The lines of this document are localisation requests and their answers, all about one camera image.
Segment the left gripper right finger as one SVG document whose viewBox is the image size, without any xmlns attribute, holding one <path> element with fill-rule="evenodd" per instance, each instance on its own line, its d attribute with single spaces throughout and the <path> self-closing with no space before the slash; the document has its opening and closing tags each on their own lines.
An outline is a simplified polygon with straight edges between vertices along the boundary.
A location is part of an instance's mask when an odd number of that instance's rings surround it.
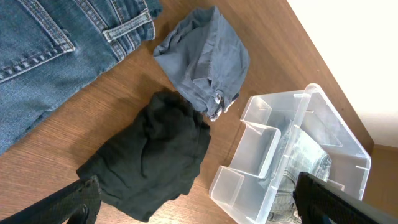
<svg viewBox="0 0 398 224">
<path fill-rule="evenodd" d="M 299 174 L 293 198 L 303 224 L 397 224 L 397 218 L 353 198 L 308 172 Z"/>
</svg>

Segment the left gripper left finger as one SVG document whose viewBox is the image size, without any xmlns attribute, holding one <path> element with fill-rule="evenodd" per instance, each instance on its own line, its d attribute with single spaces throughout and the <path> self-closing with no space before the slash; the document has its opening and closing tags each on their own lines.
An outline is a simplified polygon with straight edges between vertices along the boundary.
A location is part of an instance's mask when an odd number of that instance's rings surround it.
<svg viewBox="0 0 398 224">
<path fill-rule="evenodd" d="M 1 224 L 94 224 L 101 206 L 97 176 L 80 179 L 1 220 Z"/>
</svg>

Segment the light blue jeans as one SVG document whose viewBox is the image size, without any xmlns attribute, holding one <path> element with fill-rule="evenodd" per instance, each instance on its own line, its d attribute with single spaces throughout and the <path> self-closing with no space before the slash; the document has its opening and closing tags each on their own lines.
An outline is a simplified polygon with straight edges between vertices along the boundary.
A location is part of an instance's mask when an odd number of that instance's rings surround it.
<svg viewBox="0 0 398 224">
<path fill-rule="evenodd" d="M 305 131 L 299 129 L 267 223 L 301 223 L 293 198 L 299 173 L 308 172 L 326 182 L 330 175 L 331 163 L 329 154 Z"/>
</svg>

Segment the black garment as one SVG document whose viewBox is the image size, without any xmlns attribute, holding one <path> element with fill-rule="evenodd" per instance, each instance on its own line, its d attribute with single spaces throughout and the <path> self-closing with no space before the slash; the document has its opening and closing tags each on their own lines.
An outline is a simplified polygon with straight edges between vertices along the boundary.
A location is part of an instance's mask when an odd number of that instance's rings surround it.
<svg viewBox="0 0 398 224">
<path fill-rule="evenodd" d="M 210 141 L 210 127 L 188 101 L 158 91 L 76 173 L 95 175 L 103 202 L 148 222 L 165 202 L 189 194 Z"/>
</svg>

